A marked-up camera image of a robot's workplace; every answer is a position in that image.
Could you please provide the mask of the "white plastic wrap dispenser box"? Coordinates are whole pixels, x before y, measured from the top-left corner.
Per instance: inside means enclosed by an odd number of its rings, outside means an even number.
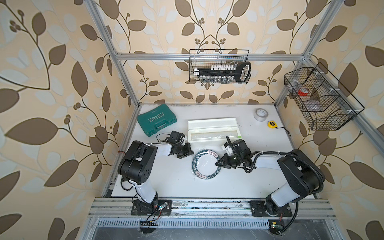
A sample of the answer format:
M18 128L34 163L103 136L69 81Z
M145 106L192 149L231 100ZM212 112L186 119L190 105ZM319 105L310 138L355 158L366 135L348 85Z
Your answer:
M236 118L206 119L188 121L188 140L191 143L214 142L241 139Z

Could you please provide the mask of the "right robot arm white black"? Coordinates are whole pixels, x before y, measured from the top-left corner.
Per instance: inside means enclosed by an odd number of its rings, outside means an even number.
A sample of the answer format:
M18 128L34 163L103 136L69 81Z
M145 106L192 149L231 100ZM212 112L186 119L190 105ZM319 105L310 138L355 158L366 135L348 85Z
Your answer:
M252 152L244 140L231 142L229 139L223 149L226 153L216 162L217 167L242 168L247 174L256 169L271 169L283 173L286 183L266 197L265 205L268 207L281 208L324 189L325 175L299 149L290 152Z

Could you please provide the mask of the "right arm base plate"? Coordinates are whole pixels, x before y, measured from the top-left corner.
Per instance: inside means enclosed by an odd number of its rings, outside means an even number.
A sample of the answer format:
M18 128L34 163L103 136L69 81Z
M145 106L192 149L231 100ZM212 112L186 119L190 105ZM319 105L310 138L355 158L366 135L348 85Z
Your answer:
M293 213L289 204L278 207L273 201L249 201L253 217L292 217Z

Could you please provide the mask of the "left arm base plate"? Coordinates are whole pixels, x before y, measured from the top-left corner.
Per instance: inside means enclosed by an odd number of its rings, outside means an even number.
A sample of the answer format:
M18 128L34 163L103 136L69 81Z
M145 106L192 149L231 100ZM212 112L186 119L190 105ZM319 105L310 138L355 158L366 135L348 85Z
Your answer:
M134 200L131 210L132 216L149 216L150 214L162 213L162 216L169 216L172 211L172 200L157 200L148 204L140 200Z

